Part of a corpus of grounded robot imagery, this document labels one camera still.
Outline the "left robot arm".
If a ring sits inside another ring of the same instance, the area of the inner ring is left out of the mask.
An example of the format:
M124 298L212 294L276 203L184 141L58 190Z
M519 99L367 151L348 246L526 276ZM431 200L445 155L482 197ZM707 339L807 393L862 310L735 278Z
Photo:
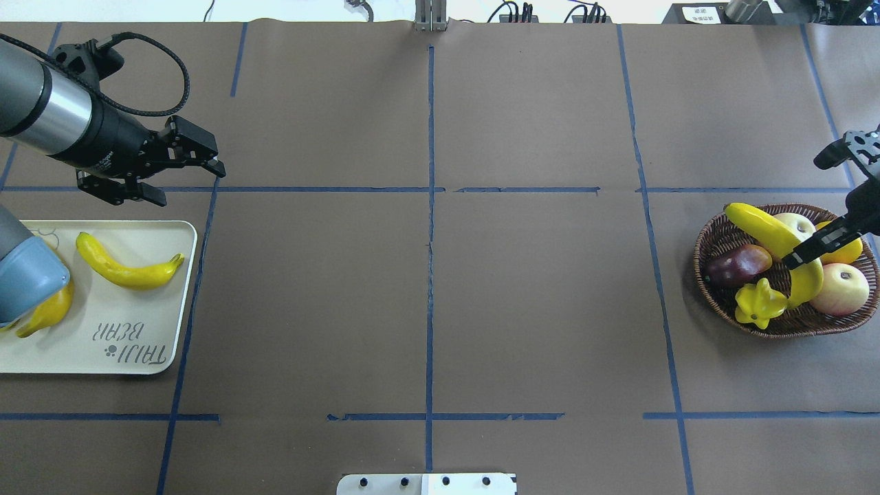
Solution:
M178 65L183 90L170 109L132 109L100 90L100 82L124 65L116 45L129 40L158 48ZM2 137L71 166L79 190L112 206L166 206L166 194L146 179L168 169L201 167L226 176L216 137L179 116L189 94L183 60L138 32L60 45L51 54L2 36Z

